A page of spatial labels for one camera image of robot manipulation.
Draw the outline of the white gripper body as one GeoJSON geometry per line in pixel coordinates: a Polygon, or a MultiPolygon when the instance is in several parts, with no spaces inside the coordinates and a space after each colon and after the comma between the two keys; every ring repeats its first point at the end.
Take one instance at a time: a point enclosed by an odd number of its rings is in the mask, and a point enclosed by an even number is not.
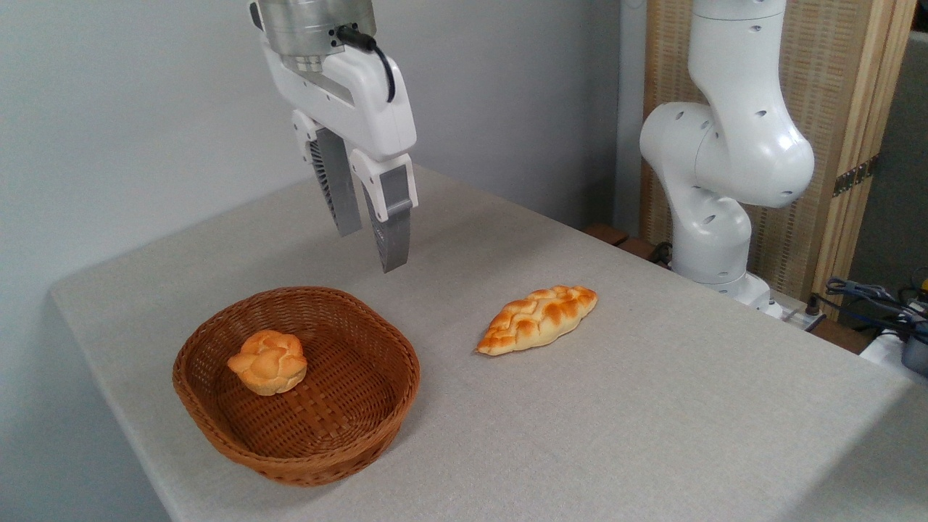
{"type": "Polygon", "coordinates": [[[389,82],[378,55],[346,49],[328,56],[322,72],[312,72],[295,70],[294,59],[279,56],[269,43],[262,50],[282,97],[368,157],[387,161],[417,142],[407,86],[393,59],[388,63],[395,93],[388,102],[389,82]]]}

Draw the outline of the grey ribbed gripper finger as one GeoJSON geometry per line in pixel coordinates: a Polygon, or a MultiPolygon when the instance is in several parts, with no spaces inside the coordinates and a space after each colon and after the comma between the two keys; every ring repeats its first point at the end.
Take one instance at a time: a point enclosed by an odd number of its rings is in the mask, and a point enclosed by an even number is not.
{"type": "Polygon", "coordinates": [[[362,229],[344,139],[295,109],[293,129],[341,237],[362,229]]]}
{"type": "Polygon", "coordinates": [[[411,211],[418,206],[411,159],[404,153],[379,162],[354,149],[349,162],[364,189],[382,270],[390,272],[409,255],[411,211]]]}

